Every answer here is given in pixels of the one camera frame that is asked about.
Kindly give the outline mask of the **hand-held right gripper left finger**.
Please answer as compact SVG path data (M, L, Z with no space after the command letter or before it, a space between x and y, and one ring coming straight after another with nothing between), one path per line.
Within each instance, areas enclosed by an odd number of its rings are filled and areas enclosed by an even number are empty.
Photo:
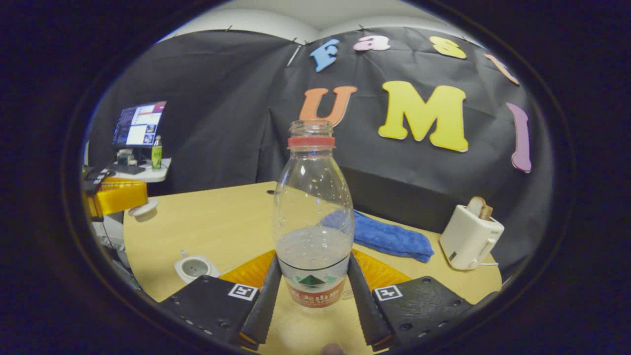
M221 277L198 276L159 304L207 337L258 349L267 340L280 281L277 254L269 251Z

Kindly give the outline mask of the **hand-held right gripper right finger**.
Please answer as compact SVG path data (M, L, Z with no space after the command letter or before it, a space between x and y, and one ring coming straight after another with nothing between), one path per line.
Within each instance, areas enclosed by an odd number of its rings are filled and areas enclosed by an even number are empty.
M441 252L421 263L354 250L349 282L365 342L377 352L394 351L456 328L499 291L499 270L459 271Z

